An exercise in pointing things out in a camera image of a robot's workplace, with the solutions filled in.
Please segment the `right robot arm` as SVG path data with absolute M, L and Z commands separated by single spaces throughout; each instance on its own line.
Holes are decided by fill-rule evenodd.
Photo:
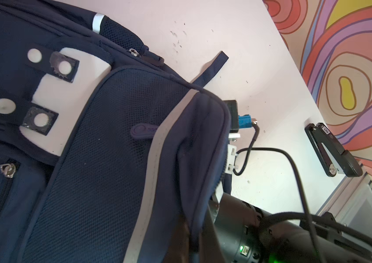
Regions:
M 227 263 L 317 263 L 302 213 L 270 214 L 228 194 L 209 201 L 216 240 Z M 335 221 L 313 216 L 317 245 L 327 263 L 372 263 L 372 238 Z

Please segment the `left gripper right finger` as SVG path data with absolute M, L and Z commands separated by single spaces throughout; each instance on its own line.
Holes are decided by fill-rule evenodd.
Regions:
M 199 262 L 200 263 L 225 263 L 225 257 L 218 241 L 210 208 L 207 211 L 199 237 Z

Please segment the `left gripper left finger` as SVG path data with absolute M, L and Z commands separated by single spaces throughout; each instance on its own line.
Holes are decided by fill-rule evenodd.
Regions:
M 179 217 L 163 263 L 188 263 L 190 231 L 185 217 Z

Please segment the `navy blue backpack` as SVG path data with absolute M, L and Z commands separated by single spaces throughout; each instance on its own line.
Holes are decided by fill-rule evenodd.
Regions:
M 0 263 L 189 263 L 227 171 L 231 116 L 109 17 L 0 1 Z

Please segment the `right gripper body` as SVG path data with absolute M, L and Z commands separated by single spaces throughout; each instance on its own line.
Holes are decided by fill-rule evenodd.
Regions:
M 226 263 L 268 262 L 258 230 L 267 211 L 224 192 L 213 194 L 208 207 Z

